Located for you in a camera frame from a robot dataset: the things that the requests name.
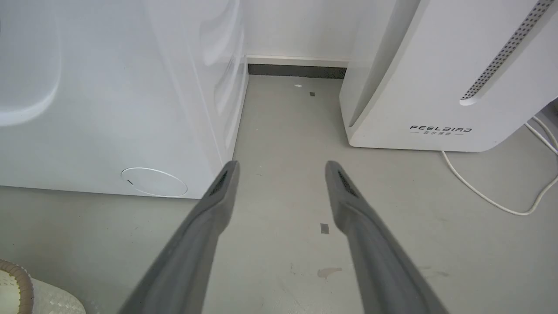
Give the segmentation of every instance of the baseboard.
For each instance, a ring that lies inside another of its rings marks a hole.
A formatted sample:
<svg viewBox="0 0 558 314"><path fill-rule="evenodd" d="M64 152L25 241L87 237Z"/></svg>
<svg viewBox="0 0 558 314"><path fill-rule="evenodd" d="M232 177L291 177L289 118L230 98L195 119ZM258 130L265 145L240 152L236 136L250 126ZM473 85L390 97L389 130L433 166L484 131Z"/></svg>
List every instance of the baseboard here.
<svg viewBox="0 0 558 314"><path fill-rule="evenodd" d="M344 79L346 68L278 64L248 64L248 74L280 77Z"/></svg>
<svg viewBox="0 0 558 314"><path fill-rule="evenodd" d="M248 64L323 66L327 68L346 68L349 64L348 60L298 56L247 55L246 57Z"/></svg>

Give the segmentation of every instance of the white wall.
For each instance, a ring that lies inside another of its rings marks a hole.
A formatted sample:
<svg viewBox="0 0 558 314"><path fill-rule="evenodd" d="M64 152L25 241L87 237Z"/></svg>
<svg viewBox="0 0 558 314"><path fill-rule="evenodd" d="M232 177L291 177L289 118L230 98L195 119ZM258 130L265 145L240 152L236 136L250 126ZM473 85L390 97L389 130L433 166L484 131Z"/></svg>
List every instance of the white wall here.
<svg viewBox="0 0 558 314"><path fill-rule="evenodd" d="M270 63L289 64L289 59L348 60L366 0L242 1L248 56L274 56L279 61Z"/></svg>

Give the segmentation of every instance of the floor stain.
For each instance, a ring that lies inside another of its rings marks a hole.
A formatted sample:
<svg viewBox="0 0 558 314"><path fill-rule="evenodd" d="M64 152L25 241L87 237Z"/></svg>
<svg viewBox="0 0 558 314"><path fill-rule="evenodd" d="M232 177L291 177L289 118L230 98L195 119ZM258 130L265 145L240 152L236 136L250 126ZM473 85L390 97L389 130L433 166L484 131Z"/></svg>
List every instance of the floor stain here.
<svg viewBox="0 0 558 314"><path fill-rule="evenodd" d="M449 277L450 273L443 272L441 270L433 270L432 266L419 266L422 276L424 278L436 278L436 277Z"/></svg>
<svg viewBox="0 0 558 314"><path fill-rule="evenodd" d="M296 275L296 273L295 273L295 271L292 269L292 267L293 267L293 264L291 263L291 274L292 274L292 275Z"/></svg>
<svg viewBox="0 0 558 314"><path fill-rule="evenodd" d="M323 234L329 234L329 225L327 223L320 224L320 232Z"/></svg>
<svg viewBox="0 0 558 314"><path fill-rule="evenodd" d="M329 275L342 271L341 267L328 267L318 270L318 277L327 279Z"/></svg>

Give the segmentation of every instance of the dark baseboard strip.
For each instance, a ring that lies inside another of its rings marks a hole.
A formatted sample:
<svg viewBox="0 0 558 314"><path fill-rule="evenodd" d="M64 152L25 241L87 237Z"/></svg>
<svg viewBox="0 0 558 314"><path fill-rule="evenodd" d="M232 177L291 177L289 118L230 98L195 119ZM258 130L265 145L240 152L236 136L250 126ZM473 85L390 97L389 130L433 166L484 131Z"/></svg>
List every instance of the dark baseboard strip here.
<svg viewBox="0 0 558 314"><path fill-rule="evenodd" d="M346 71L346 68L330 68L327 66L248 64L248 74L283 77L343 79Z"/></svg>

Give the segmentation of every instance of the white air purifier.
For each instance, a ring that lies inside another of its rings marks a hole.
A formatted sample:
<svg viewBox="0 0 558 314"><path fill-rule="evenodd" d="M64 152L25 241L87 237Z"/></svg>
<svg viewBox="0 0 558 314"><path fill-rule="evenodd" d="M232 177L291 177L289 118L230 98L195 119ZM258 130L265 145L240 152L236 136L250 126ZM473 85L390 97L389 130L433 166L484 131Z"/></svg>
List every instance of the white air purifier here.
<svg viewBox="0 0 558 314"><path fill-rule="evenodd" d="M0 185L200 198L247 86L240 0L0 0Z"/></svg>
<svg viewBox="0 0 558 314"><path fill-rule="evenodd" d="M484 151L558 96L553 0L370 1L340 94L356 147Z"/></svg>

